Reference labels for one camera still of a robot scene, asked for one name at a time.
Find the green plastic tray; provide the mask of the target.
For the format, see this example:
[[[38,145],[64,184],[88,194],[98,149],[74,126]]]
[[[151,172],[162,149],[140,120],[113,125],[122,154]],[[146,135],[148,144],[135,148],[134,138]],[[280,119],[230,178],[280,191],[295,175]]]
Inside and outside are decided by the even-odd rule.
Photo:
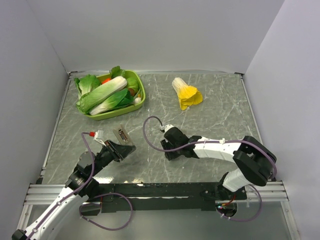
[[[126,97],[116,107],[114,107],[111,110],[105,111],[103,113],[100,113],[97,115],[90,115],[89,114],[90,110],[86,114],[80,112],[79,110],[78,111],[81,114],[83,114],[84,116],[86,116],[92,120],[100,121],[100,120],[106,120],[106,119],[110,119],[113,117],[117,117],[117,116],[120,116],[123,114],[127,114],[127,113],[133,112],[133,111],[141,108],[143,105],[143,102],[146,99],[146,93],[145,93],[144,85],[136,72],[134,72],[132,70],[122,69],[120,66],[115,66],[109,71],[108,74],[100,75],[100,76],[96,76],[96,77],[99,79],[100,83],[102,84],[102,82],[105,79],[108,79],[108,78],[114,79],[118,76],[124,77],[125,79],[130,78],[130,77],[136,78],[138,81],[138,85],[139,85],[138,91],[136,93],[134,93],[134,91],[130,88],[126,88],[126,87],[123,88],[123,89],[128,90]]]

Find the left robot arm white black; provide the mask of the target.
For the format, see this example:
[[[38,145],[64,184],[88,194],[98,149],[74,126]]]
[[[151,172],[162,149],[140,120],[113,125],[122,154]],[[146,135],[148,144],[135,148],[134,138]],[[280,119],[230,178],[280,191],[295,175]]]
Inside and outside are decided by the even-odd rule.
[[[51,205],[25,230],[17,229],[13,240],[53,240],[69,217],[86,201],[95,200],[100,191],[99,182],[93,178],[111,162],[120,162],[136,150],[135,145],[121,145],[106,140],[102,149],[94,154],[89,147],[82,153]]]

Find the bok choy toy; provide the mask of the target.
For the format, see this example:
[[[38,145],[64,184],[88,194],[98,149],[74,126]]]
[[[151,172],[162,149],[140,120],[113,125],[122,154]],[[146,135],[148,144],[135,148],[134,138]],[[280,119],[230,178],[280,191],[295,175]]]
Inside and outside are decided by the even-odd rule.
[[[127,93],[127,89],[122,89],[120,91],[115,92],[102,103],[98,104],[96,107],[91,109],[89,114],[91,116],[94,116],[115,108],[126,97]]]

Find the yellow cabbage toy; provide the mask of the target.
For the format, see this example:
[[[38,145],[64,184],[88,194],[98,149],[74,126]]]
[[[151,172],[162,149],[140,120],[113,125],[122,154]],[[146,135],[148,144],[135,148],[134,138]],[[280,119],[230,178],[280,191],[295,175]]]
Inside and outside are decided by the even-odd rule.
[[[186,110],[189,106],[198,105],[203,101],[202,93],[196,87],[188,85],[180,77],[174,78],[172,87],[177,94],[182,111]]]

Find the green leaf lettuce toy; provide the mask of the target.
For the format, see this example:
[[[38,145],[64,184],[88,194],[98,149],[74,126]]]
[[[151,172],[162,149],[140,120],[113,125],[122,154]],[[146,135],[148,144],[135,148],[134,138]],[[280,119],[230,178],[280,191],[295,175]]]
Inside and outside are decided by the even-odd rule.
[[[74,83],[78,90],[78,99],[101,85],[100,80],[95,75],[91,74],[82,78],[74,78]]]

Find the red tomato toy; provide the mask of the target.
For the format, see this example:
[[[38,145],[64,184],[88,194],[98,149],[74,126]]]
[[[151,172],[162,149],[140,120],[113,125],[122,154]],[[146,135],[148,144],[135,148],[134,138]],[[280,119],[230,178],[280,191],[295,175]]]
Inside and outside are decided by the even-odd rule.
[[[107,78],[107,79],[105,79],[104,81],[102,81],[101,84],[105,84],[105,83],[109,82],[110,80],[111,80],[111,78]]]

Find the white remote control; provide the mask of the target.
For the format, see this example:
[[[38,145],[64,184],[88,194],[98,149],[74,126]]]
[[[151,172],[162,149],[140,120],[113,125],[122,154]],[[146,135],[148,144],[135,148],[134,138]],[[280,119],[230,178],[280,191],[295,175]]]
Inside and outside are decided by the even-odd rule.
[[[134,145],[128,132],[126,131],[125,127],[122,124],[120,124],[119,126],[114,128],[112,130],[112,132],[115,135],[115,137],[117,138],[117,140],[119,141],[120,145],[126,145],[126,146],[133,146]]]

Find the round green cabbage toy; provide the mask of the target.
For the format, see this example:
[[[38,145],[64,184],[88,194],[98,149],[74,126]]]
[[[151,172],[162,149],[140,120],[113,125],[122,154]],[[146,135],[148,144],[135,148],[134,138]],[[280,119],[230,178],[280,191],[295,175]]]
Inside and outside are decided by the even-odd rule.
[[[139,90],[138,80],[135,77],[129,77],[126,79],[126,81],[127,81],[126,88],[132,89],[134,93],[137,93]]]

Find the large napa cabbage toy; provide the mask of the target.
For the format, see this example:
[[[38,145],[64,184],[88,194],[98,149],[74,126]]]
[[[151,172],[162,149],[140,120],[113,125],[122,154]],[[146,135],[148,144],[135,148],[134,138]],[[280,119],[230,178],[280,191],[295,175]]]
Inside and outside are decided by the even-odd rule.
[[[85,93],[76,103],[77,109],[87,114],[96,105],[102,103],[112,94],[122,90],[127,85],[127,80],[122,76],[117,76],[110,81],[99,85],[92,91]]]

